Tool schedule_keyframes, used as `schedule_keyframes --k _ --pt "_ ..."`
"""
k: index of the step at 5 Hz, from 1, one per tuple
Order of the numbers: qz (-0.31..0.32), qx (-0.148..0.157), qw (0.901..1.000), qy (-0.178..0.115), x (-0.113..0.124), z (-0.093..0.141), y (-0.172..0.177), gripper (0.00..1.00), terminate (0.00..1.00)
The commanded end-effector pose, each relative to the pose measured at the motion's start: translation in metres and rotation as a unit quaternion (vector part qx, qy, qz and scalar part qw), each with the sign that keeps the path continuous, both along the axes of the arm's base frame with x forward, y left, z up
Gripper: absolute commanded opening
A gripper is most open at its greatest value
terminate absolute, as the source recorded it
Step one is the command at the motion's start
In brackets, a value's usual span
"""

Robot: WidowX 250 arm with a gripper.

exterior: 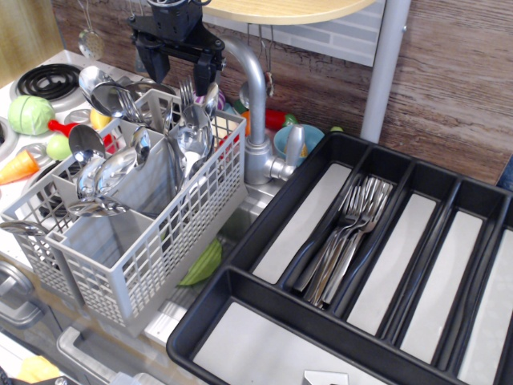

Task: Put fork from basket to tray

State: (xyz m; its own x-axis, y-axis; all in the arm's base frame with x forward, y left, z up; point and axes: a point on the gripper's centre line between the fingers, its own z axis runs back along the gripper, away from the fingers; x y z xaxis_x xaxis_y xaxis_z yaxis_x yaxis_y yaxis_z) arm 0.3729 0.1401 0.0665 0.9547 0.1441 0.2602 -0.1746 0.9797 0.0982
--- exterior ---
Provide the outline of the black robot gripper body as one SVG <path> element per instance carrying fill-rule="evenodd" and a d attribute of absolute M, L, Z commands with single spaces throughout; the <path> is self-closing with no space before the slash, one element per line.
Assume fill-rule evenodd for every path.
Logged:
<path fill-rule="evenodd" d="M 209 1 L 150 1 L 151 15 L 132 15 L 127 24 L 132 29 L 132 42 L 137 38 L 157 41 L 168 58 L 181 59 L 194 65 L 202 52 L 217 52 L 218 71 L 224 67 L 224 42 L 206 29 L 203 8 Z"/>

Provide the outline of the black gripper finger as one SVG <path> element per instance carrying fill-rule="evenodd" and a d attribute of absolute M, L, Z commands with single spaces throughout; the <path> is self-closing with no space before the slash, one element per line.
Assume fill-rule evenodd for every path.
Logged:
<path fill-rule="evenodd" d="M 170 69 L 169 58 L 161 51 L 164 45 L 157 41 L 137 38 L 135 46 L 150 78 L 157 83 L 161 83 Z"/>
<path fill-rule="evenodd" d="M 217 52 L 202 52 L 193 67 L 193 77 L 197 96 L 205 96 L 212 82 L 216 80 L 219 67 Z"/>

